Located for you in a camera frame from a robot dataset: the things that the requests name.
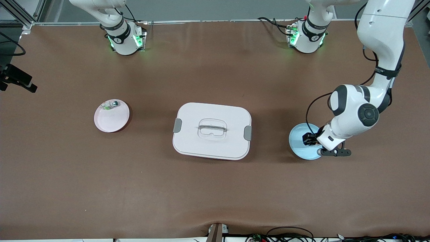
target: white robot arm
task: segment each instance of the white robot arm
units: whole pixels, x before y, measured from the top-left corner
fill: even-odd
[[[144,48],[142,28],[126,21],[116,8],[124,7],[126,0],[69,0],[96,18],[107,32],[112,48],[121,55],[131,55]]]
[[[333,19],[330,6],[349,5],[360,0],[306,0],[309,3],[309,14],[306,20],[299,20],[292,26],[295,28],[289,33],[289,44],[303,53],[312,53],[322,44],[325,32]]]
[[[362,44],[373,50],[379,64],[370,86],[340,85],[331,94],[330,109],[335,117],[315,134],[316,141],[325,149],[334,150],[339,144],[354,135],[363,133],[379,120],[391,102],[391,88],[401,68],[405,45],[403,29],[414,0],[369,0],[358,26],[358,37]],[[305,142],[305,145],[316,141]]]

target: round plate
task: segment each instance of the round plate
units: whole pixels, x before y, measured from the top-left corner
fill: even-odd
[[[118,99],[109,100],[109,102],[112,101],[117,101],[119,105],[111,110],[104,110],[97,107],[94,114],[95,126],[107,133],[120,130],[126,125],[130,117],[130,109],[125,102]]]
[[[318,132],[319,128],[316,125],[309,124],[314,133]],[[309,127],[306,123],[298,124],[294,127],[289,136],[290,147],[293,152],[300,158],[305,160],[315,160],[321,157],[317,152],[322,145],[306,146],[303,144],[303,135],[309,132]]]

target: blue plate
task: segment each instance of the blue plate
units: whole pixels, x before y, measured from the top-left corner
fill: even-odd
[[[309,126],[314,133],[318,132],[319,128],[316,125],[309,124]],[[306,146],[303,144],[303,135],[309,131],[309,127],[306,123],[296,125],[290,132],[290,147],[298,157],[305,160],[315,160],[321,157],[317,152],[323,146]]]

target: small glass bottle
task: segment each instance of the small glass bottle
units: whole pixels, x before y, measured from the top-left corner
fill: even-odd
[[[100,105],[100,108],[104,110],[111,110],[115,107],[118,107],[119,105],[120,104],[118,103],[118,101],[112,101],[112,102],[106,101],[102,105]]]

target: brown tabletop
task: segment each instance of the brown tabletop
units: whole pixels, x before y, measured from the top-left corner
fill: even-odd
[[[301,54],[267,23],[156,25],[145,52],[120,56],[98,26],[33,27],[13,64],[39,88],[1,93],[0,239],[202,236],[213,222],[231,233],[429,234],[430,71],[411,28],[393,104],[346,142],[353,155],[304,161],[290,150],[314,98],[373,71],[353,22],[329,31]],[[120,132],[94,125],[107,99],[132,109]],[[177,153],[173,123],[188,102],[247,109],[249,154]],[[309,121],[332,117],[322,99]]]

